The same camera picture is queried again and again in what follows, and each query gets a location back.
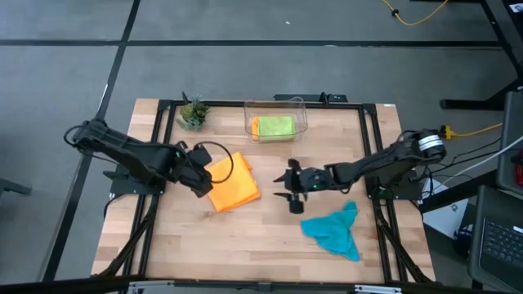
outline clear plastic container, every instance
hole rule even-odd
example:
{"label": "clear plastic container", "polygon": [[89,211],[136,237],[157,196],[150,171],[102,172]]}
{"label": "clear plastic container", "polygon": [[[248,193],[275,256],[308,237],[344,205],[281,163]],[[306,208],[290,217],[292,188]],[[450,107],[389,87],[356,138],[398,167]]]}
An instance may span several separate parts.
{"label": "clear plastic container", "polygon": [[249,100],[244,105],[245,131],[253,143],[300,140],[307,130],[305,102]]}

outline desk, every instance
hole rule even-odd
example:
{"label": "desk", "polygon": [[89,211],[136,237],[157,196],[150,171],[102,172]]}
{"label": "desk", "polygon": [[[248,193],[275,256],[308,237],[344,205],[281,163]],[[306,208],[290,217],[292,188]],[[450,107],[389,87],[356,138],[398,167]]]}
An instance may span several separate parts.
{"label": "desk", "polygon": [[[479,0],[485,15],[489,19],[492,29],[494,30],[496,37],[499,40],[499,44],[502,49],[507,54],[508,59],[511,61],[516,71],[516,79],[506,85],[503,89],[499,90],[497,93],[492,95],[486,100],[454,100],[454,99],[445,99],[440,100],[440,106],[443,109],[470,109],[470,110],[503,110],[505,95],[510,91],[519,91],[520,87],[523,85],[523,67],[521,66],[521,41],[523,40],[523,26],[521,13],[514,13],[509,7],[510,4],[513,4],[514,0],[502,0],[502,1],[486,1]],[[498,16],[502,16],[501,23],[498,22],[494,10],[496,7],[491,5],[501,5],[505,11],[497,11]],[[507,27],[507,24],[503,24],[503,16],[510,18],[510,26]]]}
{"label": "desk", "polygon": [[[150,140],[158,100],[138,99],[128,135]],[[393,105],[376,105],[382,141],[396,140],[400,122]],[[164,112],[159,137],[166,129]],[[347,109],[308,109],[309,128],[301,142],[248,142],[241,107],[211,107],[201,131],[184,131],[177,123],[172,144],[184,140],[189,147],[202,140],[222,143],[231,153],[240,151],[253,165],[253,177],[261,199],[229,212],[215,213],[208,198],[196,198],[182,185],[167,183],[160,198],[154,225],[146,276],[165,279],[208,279],[235,281],[383,283],[377,231],[372,204],[364,181],[352,186],[348,195],[327,191],[311,194],[305,213],[292,215],[285,199],[273,196],[283,191],[282,183],[272,181],[287,168],[288,158],[303,167],[355,161],[364,157],[358,111]],[[369,135],[373,138],[372,128]],[[226,155],[208,146],[214,160]],[[129,238],[136,208],[136,195],[126,195],[112,203],[101,233],[92,273],[101,272],[116,257]],[[351,228],[361,261],[333,256],[303,235],[300,220],[326,216],[339,210],[345,201],[357,202],[359,214]],[[396,201],[400,237],[407,252],[423,273],[434,278],[427,240],[419,211],[408,201]],[[394,251],[388,248],[392,277],[398,277]],[[137,272],[141,244],[135,251],[131,273]]]}

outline table leg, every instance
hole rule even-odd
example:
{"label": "table leg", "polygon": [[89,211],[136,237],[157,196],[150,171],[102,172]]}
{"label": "table leg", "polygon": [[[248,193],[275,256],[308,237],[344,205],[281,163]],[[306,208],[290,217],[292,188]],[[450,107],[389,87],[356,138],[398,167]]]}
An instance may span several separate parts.
{"label": "table leg", "polygon": [[423,204],[419,206],[419,211],[425,213],[446,207],[447,205],[477,194],[477,190],[481,185],[496,185],[496,172],[497,170],[489,171],[481,176],[477,176],[471,180],[423,199]]}
{"label": "table leg", "polygon": [[475,279],[473,279],[472,280],[472,289],[483,290],[483,284],[476,281]]}
{"label": "table leg", "polygon": [[31,194],[31,188],[11,182],[10,180],[0,179],[0,193],[4,191],[13,191],[23,195]]}
{"label": "table leg", "polygon": [[468,110],[501,110],[505,108],[505,95],[510,91],[518,91],[523,86],[520,79],[514,80],[505,88],[492,95],[487,100],[440,100],[442,109],[468,109]]}

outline floor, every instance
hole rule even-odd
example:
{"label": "floor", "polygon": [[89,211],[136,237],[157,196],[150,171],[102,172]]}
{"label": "floor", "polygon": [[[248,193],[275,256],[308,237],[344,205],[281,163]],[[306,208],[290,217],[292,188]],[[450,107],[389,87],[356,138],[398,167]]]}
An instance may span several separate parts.
{"label": "floor", "polygon": [[[437,3],[392,1],[408,20]],[[5,46],[4,39],[120,40],[132,0],[0,0],[0,177],[33,187],[0,198],[0,283],[39,280],[79,154],[64,131],[92,118],[109,84],[108,124],[125,131],[136,98],[269,100],[275,93],[344,93],[350,101],[396,104],[404,129],[448,124],[459,132],[499,123],[495,112],[440,109],[440,99],[484,99],[515,72],[498,48],[132,46],[110,77],[117,46]],[[503,9],[499,21],[509,22]],[[450,3],[405,27],[379,0],[142,0],[130,40],[494,41],[478,4]],[[459,154],[499,130],[452,140]],[[56,278],[90,274],[108,200],[110,164],[93,161]],[[471,171],[474,176],[493,163]],[[449,169],[449,174],[459,170]],[[449,182],[456,185],[463,178]],[[470,286],[464,261],[427,233],[436,277]],[[178,292],[199,290],[177,289]]]}

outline succulent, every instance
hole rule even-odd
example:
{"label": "succulent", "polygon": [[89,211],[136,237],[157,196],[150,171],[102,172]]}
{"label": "succulent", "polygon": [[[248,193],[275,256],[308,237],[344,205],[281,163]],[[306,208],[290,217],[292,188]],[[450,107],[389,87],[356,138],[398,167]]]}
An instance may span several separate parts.
{"label": "succulent", "polygon": [[205,122],[205,116],[209,112],[209,107],[200,101],[201,95],[194,95],[193,100],[183,105],[180,109],[181,117],[184,122],[177,119],[178,124],[185,130],[199,130]]}

